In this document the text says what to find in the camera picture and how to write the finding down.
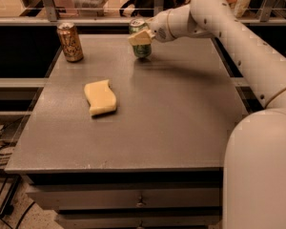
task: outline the gray table top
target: gray table top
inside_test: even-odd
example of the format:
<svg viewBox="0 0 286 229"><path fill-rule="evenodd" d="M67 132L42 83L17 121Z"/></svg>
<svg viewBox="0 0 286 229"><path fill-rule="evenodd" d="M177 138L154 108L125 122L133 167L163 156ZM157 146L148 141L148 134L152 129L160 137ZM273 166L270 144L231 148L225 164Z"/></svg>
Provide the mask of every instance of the gray table top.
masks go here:
<svg viewBox="0 0 286 229"><path fill-rule="evenodd" d="M63 53L6 168L8 173L183 171L222 167L246 114L211 39L152 44L139 60L127 35L81 35ZM118 108L92 118L84 86L110 79Z"/></svg>

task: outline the can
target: can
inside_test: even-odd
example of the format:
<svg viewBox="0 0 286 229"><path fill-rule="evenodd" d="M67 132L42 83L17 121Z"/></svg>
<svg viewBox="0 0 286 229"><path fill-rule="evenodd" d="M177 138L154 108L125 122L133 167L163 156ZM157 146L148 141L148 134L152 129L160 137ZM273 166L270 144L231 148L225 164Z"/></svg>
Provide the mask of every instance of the can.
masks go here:
<svg viewBox="0 0 286 229"><path fill-rule="evenodd" d="M130 34L133 34L143 29L148 29L148 28L149 26L147 25L145 20L142 18L133 19L129 25ZM147 57L152 53L152 45L147 44L147 45L133 46L133 52L136 57L139 57L139 58Z"/></svg>
<svg viewBox="0 0 286 229"><path fill-rule="evenodd" d="M57 34L68 61L76 62L84 57L77 29L73 23L62 23L58 25Z"/></svg>

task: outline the white robotic arm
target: white robotic arm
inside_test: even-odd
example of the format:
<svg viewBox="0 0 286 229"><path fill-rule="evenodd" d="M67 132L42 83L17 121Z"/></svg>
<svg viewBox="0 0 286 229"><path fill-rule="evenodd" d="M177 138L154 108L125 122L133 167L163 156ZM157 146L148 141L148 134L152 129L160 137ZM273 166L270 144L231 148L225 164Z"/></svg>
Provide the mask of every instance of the white robotic arm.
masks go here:
<svg viewBox="0 0 286 229"><path fill-rule="evenodd" d="M286 58L242 25L226 0L192 0L147 22L161 42L217 37L266 109L247 116L230 136L223 228L286 229Z"/></svg>

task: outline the can top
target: can top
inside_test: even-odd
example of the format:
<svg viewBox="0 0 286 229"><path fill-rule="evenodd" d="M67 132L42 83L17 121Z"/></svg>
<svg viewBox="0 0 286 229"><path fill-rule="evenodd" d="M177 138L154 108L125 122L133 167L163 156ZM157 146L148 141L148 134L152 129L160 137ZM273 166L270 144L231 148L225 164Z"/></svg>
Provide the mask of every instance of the can top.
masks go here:
<svg viewBox="0 0 286 229"><path fill-rule="evenodd" d="M57 26L57 28L60 29L60 30L68 30L68 29L70 29L72 27L74 27L73 23L62 23L62 24L59 24Z"/></svg>
<svg viewBox="0 0 286 229"><path fill-rule="evenodd" d="M142 18L133 19L130 23L131 27L141 27L145 24L145 20Z"/></svg>

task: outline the sponge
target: sponge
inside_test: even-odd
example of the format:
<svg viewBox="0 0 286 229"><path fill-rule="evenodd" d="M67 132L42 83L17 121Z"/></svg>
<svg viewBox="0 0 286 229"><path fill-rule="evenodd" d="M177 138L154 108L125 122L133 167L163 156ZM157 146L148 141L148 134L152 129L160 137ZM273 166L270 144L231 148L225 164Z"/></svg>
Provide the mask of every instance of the sponge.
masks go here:
<svg viewBox="0 0 286 229"><path fill-rule="evenodd" d="M91 116L116 110L116 97L110 89L109 80L86 84L84 92L91 105L89 109Z"/></svg>

